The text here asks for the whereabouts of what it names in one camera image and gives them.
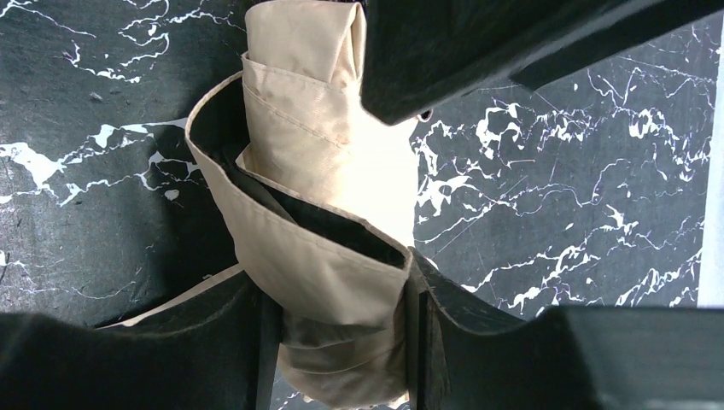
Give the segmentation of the beige and black folding umbrella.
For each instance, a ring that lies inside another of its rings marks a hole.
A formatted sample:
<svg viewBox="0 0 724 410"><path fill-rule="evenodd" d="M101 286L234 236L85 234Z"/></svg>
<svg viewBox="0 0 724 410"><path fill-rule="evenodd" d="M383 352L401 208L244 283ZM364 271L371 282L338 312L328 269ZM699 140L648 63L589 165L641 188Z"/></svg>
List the beige and black folding umbrella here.
<svg viewBox="0 0 724 410"><path fill-rule="evenodd" d="M417 120L362 107L361 4L266 1L245 23L241 71L184 133L239 267L283 310L278 368L333 409L403 399Z"/></svg>

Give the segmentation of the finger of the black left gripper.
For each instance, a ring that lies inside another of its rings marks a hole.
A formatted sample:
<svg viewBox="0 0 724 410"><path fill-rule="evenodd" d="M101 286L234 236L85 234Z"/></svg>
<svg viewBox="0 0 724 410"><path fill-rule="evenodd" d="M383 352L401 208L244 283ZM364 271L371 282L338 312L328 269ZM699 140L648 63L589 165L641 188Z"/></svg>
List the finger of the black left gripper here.
<svg viewBox="0 0 724 410"><path fill-rule="evenodd" d="M533 91L722 10L721 0L371 1L361 102L395 125L497 79Z"/></svg>

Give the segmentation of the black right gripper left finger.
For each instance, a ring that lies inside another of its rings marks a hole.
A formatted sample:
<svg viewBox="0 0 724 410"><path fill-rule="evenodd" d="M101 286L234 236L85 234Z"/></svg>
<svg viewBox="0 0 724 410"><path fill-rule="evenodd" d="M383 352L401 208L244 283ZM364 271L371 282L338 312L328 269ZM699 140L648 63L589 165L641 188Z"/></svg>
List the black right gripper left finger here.
<svg viewBox="0 0 724 410"><path fill-rule="evenodd" d="M1 317L4 409L267 409L280 307L244 273L137 324Z"/></svg>

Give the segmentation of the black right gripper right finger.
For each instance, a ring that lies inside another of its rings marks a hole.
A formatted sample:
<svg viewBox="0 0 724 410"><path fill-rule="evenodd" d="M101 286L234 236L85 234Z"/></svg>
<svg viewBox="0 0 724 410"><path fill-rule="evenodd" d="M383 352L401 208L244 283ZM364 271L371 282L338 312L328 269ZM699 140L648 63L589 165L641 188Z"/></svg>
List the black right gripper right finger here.
<svg viewBox="0 0 724 410"><path fill-rule="evenodd" d="M493 307L420 254L406 285L414 409L720 409L720 309Z"/></svg>

